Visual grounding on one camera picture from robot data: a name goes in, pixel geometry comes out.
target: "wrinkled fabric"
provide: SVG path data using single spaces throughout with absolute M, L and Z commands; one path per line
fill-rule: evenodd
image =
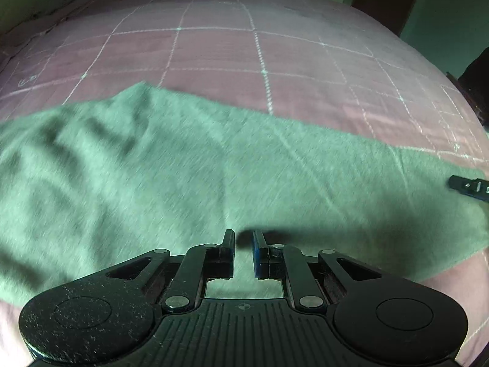
M 210 296 L 281 295 L 253 277 L 249 229 L 414 280 L 488 245 L 485 204 L 446 186 L 479 171 L 145 83 L 6 122 L 0 149 L 0 298 L 18 305 L 149 250 L 219 243 L 227 228 L 235 278 Z

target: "pink bedsheet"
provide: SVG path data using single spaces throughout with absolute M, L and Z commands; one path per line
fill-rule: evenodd
M 0 72 L 0 119 L 142 80 L 489 174 L 486 134 L 443 73 L 367 15 L 325 0 L 92 0 Z M 469 316 L 464 365 L 489 339 L 488 269 L 479 253 L 426 282 Z M 18 312 L 0 306 L 0 360 L 15 367 L 29 360 Z

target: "round rivet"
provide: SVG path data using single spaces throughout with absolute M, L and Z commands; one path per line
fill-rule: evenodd
M 303 296 L 299 303 L 305 308 L 317 308 L 323 304 L 323 300 L 319 296 Z
M 186 296 L 174 295 L 166 299 L 165 304 L 169 308 L 178 309 L 187 306 L 190 300 Z

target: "black plastic object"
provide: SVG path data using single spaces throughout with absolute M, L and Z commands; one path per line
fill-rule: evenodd
M 304 256 L 253 234 L 255 276 L 280 299 L 209 299 L 233 273 L 234 232 L 186 255 L 154 250 L 33 298 L 19 326 L 33 366 L 458 366 L 453 299 L 334 250 Z
M 452 175 L 448 179 L 448 187 L 463 195 L 489 202 L 489 182 L 486 180 L 469 180 L 461 176 Z

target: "white grid line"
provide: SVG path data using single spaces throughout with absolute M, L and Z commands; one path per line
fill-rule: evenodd
M 148 2 L 147 4 L 145 4 L 144 6 L 152 3 L 153 0 L 150 0 L 150 2 Z M 121 21 L 116 25 L 116 27 L 114 27 L 114 30 L 112 30 L 112 32 L 109 34 L 109 36 L 107 37 L 107 40 L 105 40 L 105 43 L 102 45 L 102 48 L 100 49 L 99 53 L 97 54 L 97 56 L 95 57 L 94 61 L 91 63 L 91 65 L 89 66 L 89 68 L 85 71 L 84 74 L 82 74 L 82 77 L 80 78 L 80 80 L 77 82 L 77 84 L 75 85 L 75 87 L 72 89 L 72 91 L 69 93 L 69 95 L 67 96 L 67 98 L 64 100 L 64 102 L 62 103 L 62 105 L 64 105 L 68 100 L 69 98 L 72 97 L 73 93 L 75 92 L 75 90 L 78 88 L 78 85 L 80 85 L 80 83 L 84 80 L 84 78 L 87 76 L 87 74 L 89 73 L 90 69 L 92 67 L 94 67 L 95 63 L 98 61 L 100 55 L 102 55 L 102 52 L 104 51 L 104 48 L 105 46 L 107 45 L 107 43 L 109 42 L 109 40 L 111 39 L 112 35 L 116 32 L 117 28 L 122 24 L 122 22 L 124 22 L 128 17 L 130 17 L 133 13 L 135 13 L 138 9 L 140 9 L 141 7 L 143 6 L 138 6 L 136 7 L 131 13 L 128 13 L 125 17 L 123 17 L 121 19 Z
M 49 60 L 49 59 L 51 59 L 51 58 L 52 58 L 52 56 L 53 56 L 53 55 L 54 55 L 54 54 L 55 54 L 55 53 L 56 53 L 56 52 L 57 52 L 57 51 L 58 51 L 58 50 L 59 50 L 61 47 L 62 47 L 62 45 L 60 45 L 59 47 L 55 48 L 55 49 L 54 49 L 54 51 L 53 51 L 53 52 L 51 52 L 51 53 L 50 53 L 50 54 L 47 56 L 47 59 L 48 59 L 48 60 Z M 43 58 L 41 58 L 41 59 L 39 60 L 39 62 L 37 62 L 37 63 L 33 63 L 32 65 L 30 65 L 30 66 L 29 66 L 29 68 L 28 68 L 28 69 L 29 69 L 29 70 L 31 70 L 31 69 L 34 69 L 36 66 L 39 66 L 39 65 L 42 63 L 42 60 L 43 60 L 43 59 L 45 59 L 45 58 L 46 58 L 46 57 L 43 57 Z M 25 81 L 25 82 L 23 82 L 23 79 L 22 79 L 22 80 L 20 80 L 20 81 L 19 81 L 19 87 L 22 87 L 24 84 L 26 84 L 26 83 L 28 83 L 28 82 L 29 82 L 29 80 L 27 80 L 27 81 Z
M 449 85 L 440 84 L 440 87 L 443 87 L 443 88 L 448 88 L 448 89 L 451 89 L 452 91 L 456 91 L 456 92 L 460 93 L 460 91 L 459 91 L 458 89 L 456 89 L 456 88 L 454 88 L 454 87 L 450 87 Z
M 37 45 L 37 43 L 39 43 L 39 40 L 41 39 L 42 36 L 44 36 L 44 34 L 46 34 L 45 32 L 44 33 L 40 33 L 40 34 L 37 34 L 37 38 L 36 40 L 33 40 L 31 39 L 29 43 L 32 43 L 32 45 L 29 47 L 29 49 L 25 52 L 25 54 L 27 55 L 33 48 L 34 46 Z
M 46 69 L 48 63 L 50 63 L 51 59 L 56 55 L 56 53 L 58 52 L 58 50 L 63 46 L 64 44 L 64 40 L 63 40 L 63 43 L 61 43 L 60 46 L 58 46 L 53 52 L 52 54 L 46 59 L 46 63 L 44 64 L 44 66 L 42 67 L 41 71 L 35 75 L 35 79 L 34 79 L 34 83 L 32 84 L 32 86 L 36 85 L 36 82 L 37 82 L 37 79 L 41 76 L 41 74 L 44 72 L 44 70 Z M 15 104 L 15 107 L 12 109 L 12 111 L 7 115 L 7 117 L 5 117 L 5 120 L 8 120 L 9 117 L 17 110 L 18 107 L 22 106 L 22 104 L 24 103 L 24 101 L 27 99 L 27 97 L 30 95 L 30 90 L 27 92 L 27 94 L 22 98 L 22 100 L 18 103 L 18 104 Z
M 456 116 L 455 113 L 452 113 L 452 112 L 449 112 L 449 111 L 443 111 L 443 110 L 438 110 L 439 113 L 443 113 L 443 114 L 449 114 L 450 116 Z M 466 123 L 473 123 L 473 121 L 470 121 L 470 120 L 466 120 L 465 121 Z
M 73 45 L 73 44 L 77 44 L 77 43 L 82 43 L 83 41 L 87 41 L 87 40 L 90 40 L 90 39 L 97 39 L 99 37 L 108 37 L 110 36 L 110 34 L 103 34 L 103 35 L 92 35 L 90 37 L 85 37 L 84 39 L 80 39 L 80 40 L 77 40 L 77 41 L 72 41 L 71 43 L 66 43 L 65 45 L 63 45 L 63 47 L 68 47 L 69 45 Z
M 15 71 L 16 71 L 16 70 L 17 70 L 17 68 L 19 67 L 19 63 L 20 63 L 20 61 L 18 61 L 18 62 L 17 62 L 17 64 L 15 65 L 14 70 L 12 71 L 12 73 L 10 73 L 10 76 L 8 77 L 8 79 L 7 79 L 7 81 L 5 82 L 5 84 L 4 84 L 4 85 L 2 85 L 2 86 L 0 87 L 0 94 L 2 93 L 2 90 L 5 88 L 5 86 L 7 85 L 7 83 L 8 83 L 8 82 L 11 80 L 11 78 L 13 77 L 13 75 L 14 75 Z
M 479 331 L 481 331 L 484 326 L 489 322 L 489 317 L 486 318 L 486 320 L 484 320 L 482 322 L 482 324 L 479 326 L 479 328 L 477 330 L 475 330 L 469 337 L 465 338 L 465 341 L 464 343 L 461 345 L 460 349 L 462 349 L 465 345 L 467 345 L 467 343 L 469 343 L 469 341 L 474 338 L 478 333 Z
M 41 51 L 35 52 L 35 53 L 31 54 L 31 55 L 26 55 L 24 58 L 25 59 L 30 59 L 30 58 L 32 58 L 32 57 L 34 57 L 36 55 L 39 55 L 39 54 L 42 54 L 43 52 L 48 52 L 48 51 L 50 51 L 50 50 L 48 50 L 48 49 L 47 50 L 41 50 Z
M 340 83 L 338 81 L 319 80 L 315 77 L 305 76 L 303 74 L 280 73 L 280 72 L 268 72 L 268 74 L 272 74 L 275 76 L 298 77 L 300 79 L 307 79 L 307 80 L 312 80 L 312 81 L 316 81 L 318 83 L 325 83 L 325 84 L 347 85 L 346 83 Z
M 396 148 L 400 148 L 400 149 L 416 150 L 417 152 L 427 152 L 427 153 L 435 153 L 435 154 L 449 154 L 451 156 L 465 158 L 467 160 L 468 159 L 471 159 L 473 161 L 483 162 L 483 163 L 488 163 L 489 162 L 489 160 L 486 160 L 484 158 L 477 158 L 477 157 L 471 156 L 469 154 L 459 154 L 459 153 L 456 153 L 456 152 L 451 152 L 449 150 L 435 150 L 435 149 L 427 149 L 427 148 L 417 148 L 417 147 L 414 147 L 414 146 L 395 146 L 395 147 Z
M 199 26 L 199 27 L 169 27 L 164 29 L 142 29 L 142 30 L 130 30 L 127 32 L 117 32 L 114 35 L 127 35 L 133 33 L 151 33 L 151 32 L 169 32 L 169 31 L 182 31 L 182 30 L 231 30 L 236 32 L 251 32 L 251 29 L 239 29 L 234 27 L 217 27 L 217 26 Z
M 384 61 L 384 60 L 382 60 L 382 59 L 380 59 L 380 58 L 377 58 L 377 59 L 378 59 L 380 62 L 385 63 L 386 65 L 388 65 L 388 66 L 390 66 L 390 67 L 393 67 L 393 68 L 395 68 L 395 69 L 406 70 L 406 71 L 408 71 L 408 70 L 409 70 L 409 69 L 407 69 L 407 68 L 405 68 L 405 67 L 396 66 L 396 65 L 394 65 L 393 63 L 386 62 L 386 61 Z
M 178 40 L 178 36 L 180 35 L 180 30 L 182 29 L 181 26 L 183 24 L 183 19 L 185 17 L 185 14 L 187 13 L 187 11 L 190 9 L 190 6 L 192 5 L 193 2 L 194 2 L 194 0 L 192 0 L 187 5 L 187 8 L 185 8 L 185 11 L 183 11 L 182 18 L 180 19 L 180 22 L 178 24 L 178 28 L 176 29 L 177 34 L 175 35 L 175 39 L 173 40 L 172 50 L 170 51 L 170 56 L 168 57 L 168 62 L 166 63 L 165 71 L 163 72 L 163 74 L 161 76 L 160 82 L 158 83 L 158 87 L 161 87 L 161 85 L 163 84 L 163 81 L 165 80 L 166 74 L 168 73 L 168 69 L 170 68 L 170 63 L 172 62 L 173 54 L 175 53 L 175 48 L 177 47 L 177 40 Z
M 451 98 L 451 96 L 448 95 L 448 93 L 446 92 L 446 90 L 444 89 L 443 86 L 441 86 L 440 88 L 443 90 L 443 92 L 445 93 L 445 95 L 447 95 L 447 97 L 450 100 L 450 102 L 452 102 L 452 105 L 455 107 L 455 109 L 456 109 L 457 113 L 459 114 L 460 118 L 465 121 L 464 116 L 461 115 L 460 111 L 458 110 L 457 105 L 455 104 L 455 102 L 453 101 L 453 99 Z M 480 152 L 483 154 L 483 151 L 481 149 L 481 146 L 479 145 L 479 142 L 477 142 L 477 138 L 475 137 L 474 133 L 472 132 L 472 130 L 470 129 L 469 126 L 467 126 L 467 128 L 469 129 L 469 132 L 470 132 L 470 135 L 472 135 L 472 138 L 474 138 L 475 144 L 479 148 Z
M 348 48 L 344 48 L 344 47 L 339 47 L 337 45 L 331 45 L 331 44 L 327 44 L 327 43 L 320 43 L 318 41 L 314 41 L 314 40 L 309 40 L 309 39 L 304 39 L 302 37 L 297 37 L 297 36 L 294 36 L 294 35 L 282 35 L 280 33 L 272 33 L 272 32 L 265 32 L 263 30 L 257 30 L 256 31 L 257 33 L 261 33 L 261 34 L 266 34 L 266 35 L 277 35 L 277 36 L 280 36 L 280 37 L 286 37 L 288 39 L 296 39 L 296 40 L 301 40 L 301 41 L 307 41 L 308 43 L 313 43 L 313 44 L 319 44 L 319 45 L 326 45 L 327 47 L 329 48 L 334 48 L 334 49 L 338 49 L 338 50 L 342 50 L 342 51 L 347 51 L 347 52 L 352 52 L 354 54 L 359 54 L 359 55 L 363 55 L 365 57 L 373 57 L 373 55 L 368 55 L 368 54 L 365 54 L 363 52 L 359 52 L 359 51 L 354 51 L 354 50 L 350 50 Z
M 171 71 L 216 71 L 216 72 L 237 72 L 237 73 L 261 73 L 260 70 L 249 69 L 219 69 L 214 67 L 171 67 Z
M 421 90 L 427 95 L 427 92 L 425 90 L 425 87 L 423 87 L 423 84 L 421 84 L 421 81 L 416 77 L 416 82 L 419 84 Z M 431 102 L 431 104 L 433 105 L 433 108 L 434 110 L 438 113 L 438 115 L 440 116 L 441 120 L 448 128 L 448 130 L 452 133 L 452 137 L 453 137 L 453 149 L 454 151 L 458 151 L 459 148 L 460 148 L 460 145 L 458 144 L 457 142 L 457 137 L 455 136 L 455 133 L 453 132 L 453 130 L 450 128 L 450 125 L 447 123 L 447 121 L 445 120 L 445 118 L 442 116 L 442 113 L 437 109 L 435 103 L 433 102 L 432 99 L 428 98 L 429 101 Z M 448 135 L 446 134 L 445 132 L 445 135 L 447 136 L 447 142 L 448 144 L 450 145 L 450 140 L 448 139 Z
M 391 98 L 394 98 L 394 99 L 398 99 L 400 100 L 400 97 L 399 96 L 396 96 L 396 95 L 391 95 L 391 94 L 386 94 L 385 92 L 380 92 L 380 91 L 377 91 L 375 89 L 371 89 L 371 88 L 368 88 L 368 87 L 364 87 L 363 85 L 358 85 L 358 84 L 352 84 L 351 85 L 352 87 L 355 87 L 355 88 L 361 88 L 361 89 L 366 89 L 367 91 L 371 91 L 371 92 L 375 92 L 376 94 L 378 95 L 383 95 L 383 96 L 388 96 L 388 97 L 391 97 Z
M 270 90 L 270 80 L 268 79 L 268 72 L 267 68 L 265 66 L 265 60 L 263 59 L 263 54 L 262 54 L 262 49 L 260 47 L 260 40 L 258 40 L 258 33 L 256 31 L 255 23 L 253 22 L 253 17 L 251 16 L 251 12 L 249 9 L 246 7 L 245 4 L 243 4 L 240 0 L 236 0 L 238 4 L 240 4 L 243 9 L 246 11 L 249 17 L 249 23 L 251 25 L 251 29 L 253 31 L 253 36 L 255 38 L 255 45 L 256 45 L 256 51 L 258 53 L 258 59 L 260 60 L 260 66 L 262 68 L 262 75 L 263 75 L 263 81 L 265 82 L 265 92 L 267 95 L 267 108 L 268 108 L 268 114 L 273 115 L 273 100 L 272 100 L 272 92 Z
M 321 40 L 321 37 L 319 36 L 319 42 L 321 43 L 321 45 L 323 46 L 324 50 L 326 51 L 326 53 L 328 54 L 328 56 L 332 59 L 333 61 L 333 64 L 334 64 L 334 67 L 336 67 L 336 69 L 338 70 L 338 72 L 341 74 L 341 77 L 343 77 L 343 80 L 345 82 L 346 85 L 348 85 L 348 88 L 350 89 L 350 92 L 353 94 L 353 97 L 355 98 L 356 100 L 356 104 L 358 105 L 358 107 L 361 109 L 362 111 L 362 116 L 363 116 L 363 120 L 365 121 L 365 123 L 367 124 L 369 130 L 370 130 L 370 133 L 372 134 L 372 137 L 374 139 L 376 139 L 376 135 L 375 135 L 375 131 L 373 130 L 372 126 L 370 125 L 370 122 L 368 121 L 368 118 L 367 118 L 367 112 L 365 111 L 365 109 L 363 108 L 363 106 L 360 104 L 360 99 L 358 99 L 358 96 L 356 95 L 356 92 L 353 90 L 353 88 L 351 87 L 350 84 L 348 84 L 348 80 L 346 80 L 346 76 L 345 74 L 343 73 L 343 70 L 341 70 L 341 68 L 339 67 L 338 63 L 336 62 L 336 59 L 334 59 L 334 57 L 332 57 L 332 55 L 329 53 L 328 51 L 328 48 L 326 46 L 325 43 L 323 43 L 323 40 Z
M 126 69 L 126 70 L 118 70 L 118 71 L 97 71 L 96 73 L 88 73 L 87 77 L 96 77 L 98 75 L 108 75 L 108 74 L 119 74 L 119 73 L 131 73 L 131 72 L 144 72 L 144 71 L 158 71 L 158 70 L 165 70 L 166 68 L 139 68 L 139 69 Z M 223 69 L 223 68 L 213 68 L 213 67 L 171 67 L 169 68 L 170 71 L 223 71 L 223 72 L 238 72 L 238 73 L 255 73 L 255 74 L 261 74 L 262 72 L 260 70 L 250 70 L 250 69 Z M 337 84 L 337 85 L 345 85 L 344 83 L 337 83 L 337 82 L 330 82 L 327 80 L 319 80 L 315 79 L 314 77 L 309 77 L 309 76 L 304 76 L 300 74 L 292 74 L 292 73 L 276 73 L 276 72 L 268 72 L 268 74 L 271 75 L 277 75 L 277 76 L 288 76 L 288 77 L 298 77 L 298 78 L 304 78 L 304 79 L 309 79 L 312 81 L 316 81 L 319 83 L 328 83 L 328 84 Z M 42 83 L 42 84 L 36 84 L 32 87 L 26 87 L 17 91 L 9 92 L 7 95 L 0 96 L 0 101 L 6 98 L 9 98 L 14 95 L 22 94 L 24 92 L 28 92 L 30 90 L 35 90 L 43 87 L 48 87 L 50 85 L 60 85 L 63 83 L 70 82 L 72 80 L 77 80 L 80 79 L 80 76 L 71 76 L 67 77 L 64 79 L 60 80 L 53 80 L 47 83 Z
M 373 59 L 375 59 L 375 61 L 377 62 L 377 64 L 381 67 L 382 71 L 385 73 L 385 75 L 387 76 L 387 78 L 389 79 L 389 81 L 391 82 L 391 84 L 393 85 L 393 87 L 395 88 L 395 91 L 397 92 L 397 94 L 399 95 L 399 100 L 403 103 L 404 105 L 404 108 L 406 109 L 407 111 L 407 114 L 409 115 L 409 117 L 411 118 L 411 121 L 416 124 L 417 128 L 420 130 L 420 133 L 421 135 L 423 135 L 426 140 L 429 142 L 429 144 L 433 147 L 434 150 L 436 150 L 436 147 L 435 145 L 433 144 L 433 142 L 431 142 L 431 139 L 428 138 L 428 136 L 423 132 L 423 129 L 421 128 L 420 124 L 415 120 L 415 118 L 413 117 L 413 115 L 411 114 L 411 112 L 409 111 L 407 105 L 406 105 L 406 102 L 404 101 L 404 98 L 402 97 L 402 95 L 400 94 L 398 88 L 396 87 L 396 85 L 394 84 L 394 82 L 392 81 L 392 78 L 391 76 L 389 75 L 389 73 L 386 72 L 386 70 L 384 69 L 384 67 L 382 66 L 382 64 L 378 61 L 378 59 L 376 57 L 373 56 Z

